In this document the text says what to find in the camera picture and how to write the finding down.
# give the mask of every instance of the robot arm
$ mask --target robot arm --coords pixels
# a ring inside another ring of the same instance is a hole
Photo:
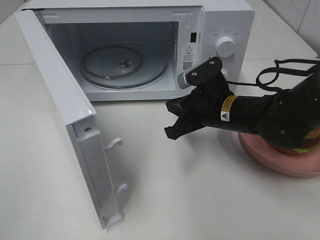
[[[320,61],[307,63],[318,65],[301,71],[279,68],[278,61],[277,67],[262,71],[260,75],[276,72],[276,78],[279,73],[308,77],[294,88],[282,90],[260,83],[259,75],[258,86],[277,92],[261,97],[235,96],[221,73],[218,57],[199,63],[182,74],[184,83],[196,88],[191,94],[166,103],[168,111],[178,116],[173,126],[164,129],[167,137],[176,140],[198,129],[214,127],[260,135],[278,148],[301,147],[305,136],[320,128]]]

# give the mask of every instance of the toy hamburger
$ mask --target toy hamburger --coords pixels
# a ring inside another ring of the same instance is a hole
[[[294,149],[284,149],[275,147],[279,152],[288,155],[299,155],[307,154],[312,150],[317,149],[320,146],[320,129],[310,131],[308,135],[305,136],[304,144],[300,148]]]

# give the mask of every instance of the open microwave door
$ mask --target open microwave door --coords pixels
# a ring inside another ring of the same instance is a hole
[[[102,228],[122,218],[108,167],[106,149],[95,121],[96,111],[32,10],[16,12],[16,20],[43,77],[79,161]]]

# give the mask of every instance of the table surface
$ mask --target table surface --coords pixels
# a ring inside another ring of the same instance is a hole
[[[93,104],[103,140],[123,139],[108,161],[114,183],[129,186],[119,199],[124,220],[101,230],[68,134],[17,27],[14,17],[0,25],[4,52],[14,52],[0,55],[1,239],[319,239],[319,178],[268,170],[247,156],[235,132],[203,128],[167,139],[163,128],[176,117],[164,101]],[[299,50],[289,58],[301,58],[302,48],[313,58],[295,38],[292,49]],[[278,56],[288,58],[285,51]],[[245,60],[239,81],[254,82],[273,58]],[[277,84],[300,80],[284,75]],[[235,93],[268,94],[244,86]]]

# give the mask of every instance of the white microwave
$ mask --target white microwave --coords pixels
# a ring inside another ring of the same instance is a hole
[[[106,157],[121,141],[103,143],[90,102],[184,96],[178,75],[214,56],[238,81],[254,11],[244,0],[32,0],[14,15],[105,228],[122,218]]]

